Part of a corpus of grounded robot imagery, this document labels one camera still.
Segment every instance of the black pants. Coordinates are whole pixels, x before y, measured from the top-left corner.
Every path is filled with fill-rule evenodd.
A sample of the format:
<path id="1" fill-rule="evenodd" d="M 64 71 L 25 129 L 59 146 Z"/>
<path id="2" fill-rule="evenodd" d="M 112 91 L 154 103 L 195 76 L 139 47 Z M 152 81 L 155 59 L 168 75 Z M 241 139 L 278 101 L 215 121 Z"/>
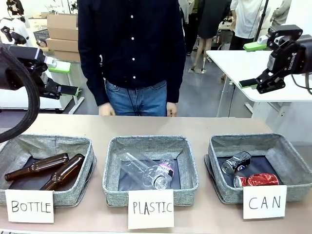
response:
<path id="1" fill-rule="evenodd" d="M 184 23 L 185 46 L 187 53 L 191 53 L 193 51 L 193 47 L 197 39 L 197 30 L 198 30 L 198 14 L 193 13 L 189 15 L 189 23 L 188 24 Z"/>
<path id="2" fill-rule="evenodd" d="M 244 44 L 253 42 L 254 39 L 246 39 L 246 38 L 239 38 L 235 36 L 235 32 L 233 32 L 232 40 L 231 40 L 231 45 L 230 45 L 230 50 L 243 50 Z"/>

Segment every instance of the soda can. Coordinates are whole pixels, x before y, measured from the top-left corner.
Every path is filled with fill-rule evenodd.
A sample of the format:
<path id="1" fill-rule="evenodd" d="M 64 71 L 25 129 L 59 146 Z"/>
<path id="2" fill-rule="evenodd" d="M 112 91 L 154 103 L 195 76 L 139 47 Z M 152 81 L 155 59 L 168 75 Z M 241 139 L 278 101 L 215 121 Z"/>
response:
<path id="1" fill-rule="evenodd" d="M 245 167 L 251 164 L 251 162 L 252 156 L 248 152 L 242 151 L 225 160 L 221 165 L 221 169 L 225 174 L 231 175 L 235 172 L 243 170 Z"/>
<path id="2" fill-rule="evenodd" d="M 277 176 L 274 174 L 260 173 L 250 177 L 234 177 L 234 187 L 242 188 L 246 186 L 279 185 Z"/>

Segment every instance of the jeans pocket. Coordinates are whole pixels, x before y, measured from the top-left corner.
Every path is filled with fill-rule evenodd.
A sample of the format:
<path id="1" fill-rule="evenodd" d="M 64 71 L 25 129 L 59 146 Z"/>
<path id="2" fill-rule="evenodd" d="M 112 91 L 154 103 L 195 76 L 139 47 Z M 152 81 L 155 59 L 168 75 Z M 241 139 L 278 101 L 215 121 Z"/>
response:
<path id="1" fill-rule="evenodd" d="M 109 81 L 106 81 L 105 83 L 106 89 L 112 92 L 118 92 L 120 89 L 118 86 L 111 84 Z"/>
<path id="2" fill-rule="evenodd" d="M 158 90 L 158 89 L 161 89 L 161 88 L 165 87 L 166 84 L 167 84 L 167 82 L 164 80 L 164 81 L 159 82 L 159 83 L 157 83 L 157 84 L 155 84 L 155 85 L 152 85 L 152 86 L 151 86 L 151 89 L 152 89 L 152 90 Z"/>

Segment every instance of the white paper label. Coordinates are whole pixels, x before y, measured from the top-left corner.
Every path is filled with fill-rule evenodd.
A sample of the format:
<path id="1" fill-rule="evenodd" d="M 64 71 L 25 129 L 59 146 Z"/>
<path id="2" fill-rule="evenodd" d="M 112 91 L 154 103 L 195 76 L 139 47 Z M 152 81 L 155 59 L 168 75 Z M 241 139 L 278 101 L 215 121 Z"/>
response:
<path id="1" fill-rule="evenodd" d="M 129 191 L 128 213 L 128 229 L 174 227 L 174 191 Z"/>
<path id="2" fill-rule="evenodd" d="M 53 223 L 53 191 L 5 190 L 10 222 Z"/>
<path id="3" fill-rule="evenodd" d="M 244 191 L 244 219 L 285 216 L 286 185 L 248 186 Z"/>

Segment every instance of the mannequin leg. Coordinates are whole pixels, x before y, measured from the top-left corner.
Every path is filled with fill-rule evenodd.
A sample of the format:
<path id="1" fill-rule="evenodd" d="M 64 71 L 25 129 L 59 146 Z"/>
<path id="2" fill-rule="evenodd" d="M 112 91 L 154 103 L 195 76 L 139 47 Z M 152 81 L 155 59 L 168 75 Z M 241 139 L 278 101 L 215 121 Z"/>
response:
<path id="1" fill-rule="evenodd" d="M 205 54 L 204 56 L 207 56 L 207 60 L 208 62 L 212 62 L 211 59 L 209 58 L 209 56 L 207 55 L 206 51 L 207 50 L 211 50 L 211 44 L 213 42 L 213 39 L 212 38 L 209 38 L 206 40 L 206 46 L 205 46 Z"/>
<path id="2" fill-rule="evenodd" d="M 193 63 L 193 66 L 191 67 L 192 70 L 194 70 L 196 68 L 197 62 L 199 60 L 199 57 L 200 57 L 201 53 L 203 52 L 205 44 L 206 44 L 206 39 L 200 38 L 199 39 L 199 46 L 198 46 L 197 54 L 196 54 L 196 57 L 195 57 L 195 61 Z"/>

